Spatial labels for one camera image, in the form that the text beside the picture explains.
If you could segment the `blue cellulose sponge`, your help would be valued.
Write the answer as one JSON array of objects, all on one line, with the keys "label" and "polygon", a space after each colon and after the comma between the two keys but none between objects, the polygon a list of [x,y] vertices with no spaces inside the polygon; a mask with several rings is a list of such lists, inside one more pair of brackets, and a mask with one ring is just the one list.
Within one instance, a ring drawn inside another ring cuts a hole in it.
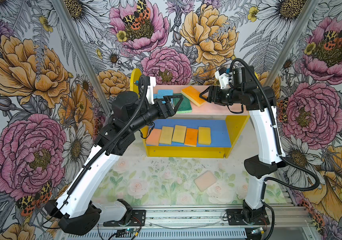
[{"label": "blue cellulose sponge", "polygon": [[156,95],[157,99],[164,99],[165,96],[172,96],[173,90],[165,89],[165,90],[158,90]]}]

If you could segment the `green scouring pad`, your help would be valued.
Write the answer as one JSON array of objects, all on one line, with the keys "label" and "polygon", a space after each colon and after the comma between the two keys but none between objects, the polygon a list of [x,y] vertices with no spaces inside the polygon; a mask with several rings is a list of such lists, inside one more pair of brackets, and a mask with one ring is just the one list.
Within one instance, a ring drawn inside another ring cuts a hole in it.
[{"label": "green scouring pad", "polygon": [[174,94],[173,96],[176,96],[176,98],[172,99],[172,104],[174,107],[178,104],[180,100],[182,100],[181,104],[179,105],[179,108],[177,109],[178,114],[186,114],[192,112],[192,107],[189,99],[187,99],[182,94]]}]

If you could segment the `large yellow sponge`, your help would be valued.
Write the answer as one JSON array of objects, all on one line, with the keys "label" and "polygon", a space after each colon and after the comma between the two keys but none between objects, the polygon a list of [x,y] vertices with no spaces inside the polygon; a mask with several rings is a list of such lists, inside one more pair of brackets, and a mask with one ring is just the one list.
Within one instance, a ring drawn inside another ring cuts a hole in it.
[{"label": "large yellow sponge", "polygon": [[184,144],[186,129],[187,129],[186,126],[175,125],[173,136],[172,136],[172,142]]}]

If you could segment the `yellow wooden two-tier shelf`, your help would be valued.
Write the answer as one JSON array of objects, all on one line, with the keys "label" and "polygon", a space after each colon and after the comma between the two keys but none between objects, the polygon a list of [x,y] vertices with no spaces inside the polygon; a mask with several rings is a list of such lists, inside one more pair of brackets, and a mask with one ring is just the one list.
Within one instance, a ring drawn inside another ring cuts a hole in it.
[{"label": "yellow wooden two-tier shelf", "polygon": [[155,130],[162,127],[185,126],[187,129],[205,127],[210,129],[210,144],[188,146],[184,143],[172,142],[170,145],[159,143],[149,145],[143,140],[148,157],[172,157],[172,158],[228,158],[241,136],[250,116],[247,109],[241,114],[240,104],[230,107],[204,103],[202,106],[191,104],[191,112],[176,113],[166,120],[155,121]]}]

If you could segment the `yellow sponge with green back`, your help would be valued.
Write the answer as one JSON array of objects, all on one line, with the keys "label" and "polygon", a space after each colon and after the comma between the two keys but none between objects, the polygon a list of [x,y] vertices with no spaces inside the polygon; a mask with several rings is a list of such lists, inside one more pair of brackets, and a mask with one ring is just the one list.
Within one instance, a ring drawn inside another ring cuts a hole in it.
[{"label": "yellow sponge with green back", "polygon": [[163,145],[171,145],[172,144],[172,137],[173,137],[173,127],[167,127],[163,126],[160,139],[159,139],[159,144]]}]

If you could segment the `small yellow sponge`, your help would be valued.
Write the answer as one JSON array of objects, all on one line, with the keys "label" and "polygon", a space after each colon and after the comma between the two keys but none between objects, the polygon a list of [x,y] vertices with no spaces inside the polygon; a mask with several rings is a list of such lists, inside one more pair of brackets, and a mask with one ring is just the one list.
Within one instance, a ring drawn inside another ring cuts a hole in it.
[{"label": "small yellow sponge", "polygon": [[198,128],[198,144],[199,145],[211,145],[211,128],[199,127]]}]

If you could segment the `orange sponge front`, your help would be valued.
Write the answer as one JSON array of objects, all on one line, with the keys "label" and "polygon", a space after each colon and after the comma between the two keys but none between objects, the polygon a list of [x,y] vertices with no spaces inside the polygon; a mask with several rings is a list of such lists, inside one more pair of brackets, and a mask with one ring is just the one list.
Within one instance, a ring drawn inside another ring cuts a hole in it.
[{"label": "orange sponge front", "polygon": [[198,129],[187,128],[185,134],[184,145],[189,147],[196,147],[198,139]]}]

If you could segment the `pink orange sponge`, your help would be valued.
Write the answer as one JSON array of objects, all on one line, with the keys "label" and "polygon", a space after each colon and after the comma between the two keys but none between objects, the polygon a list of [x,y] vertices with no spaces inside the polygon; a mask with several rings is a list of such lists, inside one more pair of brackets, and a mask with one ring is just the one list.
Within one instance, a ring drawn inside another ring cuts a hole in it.
[{"label": "pink orange sponge", "polygon": [[159,146],[161,132],[161,129],[153,129],[150,135],[146,138],[146,145]]}]

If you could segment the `pale pink sponge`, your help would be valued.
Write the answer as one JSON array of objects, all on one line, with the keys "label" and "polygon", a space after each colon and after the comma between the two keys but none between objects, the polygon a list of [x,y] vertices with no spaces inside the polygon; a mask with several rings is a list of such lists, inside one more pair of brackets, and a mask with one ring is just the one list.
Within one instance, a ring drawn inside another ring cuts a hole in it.
[{"label": "pale pink sponge", "polygon": [[217,178],[211,171],[206,171],[204,174],[194,180],[195,185],[201,192],[204,192],[216,182]]}]

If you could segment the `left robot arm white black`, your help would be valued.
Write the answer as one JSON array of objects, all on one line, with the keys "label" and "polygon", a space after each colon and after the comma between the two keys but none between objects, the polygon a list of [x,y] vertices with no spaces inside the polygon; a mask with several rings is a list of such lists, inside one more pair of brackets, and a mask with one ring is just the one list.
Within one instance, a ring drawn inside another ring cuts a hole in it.
[{"label": "left robot arm white black", "polygon": [[126,201],[118,199],[98,207],[92,197],[105,175],[136,139],[135,132],[155,120],[174,116],[181,102],[181,95],[165,96],[150,104],[146,94],[131,91],[118,94],[112,103],[113,114],[108,124],[101,129],[69,189],[45,205],[47,213],[58,219],[60,230],[83,236],[98,224],[110,222],[125,226],[130,223],[133,209]]}]

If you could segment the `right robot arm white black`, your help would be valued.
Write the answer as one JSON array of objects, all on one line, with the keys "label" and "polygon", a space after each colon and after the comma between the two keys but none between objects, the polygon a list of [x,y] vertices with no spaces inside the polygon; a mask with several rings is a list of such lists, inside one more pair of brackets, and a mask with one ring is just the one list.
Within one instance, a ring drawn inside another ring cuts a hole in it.
[{"label": "right robot arm white black", "polygon": [[256,132],[259,153],[244,161],[250,179],[241,212],[227,211],[229,224],[253,225],[268,223],[264,194],[267,178],[283,165],[285,154],[280,144],[276,124],[276,98],[274,90],[262,86],[253,70],[220,68],[215,72],[218,86],[210,86],[200,93],[208,103],[230,107],[240,104],[248,111]]}]

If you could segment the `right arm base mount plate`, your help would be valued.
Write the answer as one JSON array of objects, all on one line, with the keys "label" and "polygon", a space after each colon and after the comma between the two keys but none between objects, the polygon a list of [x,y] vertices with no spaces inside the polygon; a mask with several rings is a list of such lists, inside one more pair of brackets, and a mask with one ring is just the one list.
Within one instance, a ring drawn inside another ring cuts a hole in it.
[{"label": "right arm base mount plate", "polygon": [[270,221],[264,209],[227,209],[227,221],[230,226],[269,225]]}]

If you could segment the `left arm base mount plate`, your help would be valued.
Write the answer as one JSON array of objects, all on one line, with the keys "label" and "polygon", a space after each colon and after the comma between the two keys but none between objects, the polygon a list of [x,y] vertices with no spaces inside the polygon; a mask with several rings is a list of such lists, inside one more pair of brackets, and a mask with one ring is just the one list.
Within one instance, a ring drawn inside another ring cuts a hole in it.
[{"label": "left arm base mount plate", "polygon": [[132,210],[122,220],[104,222],[104,227],[144,227],[146,223],[146,210]]}]

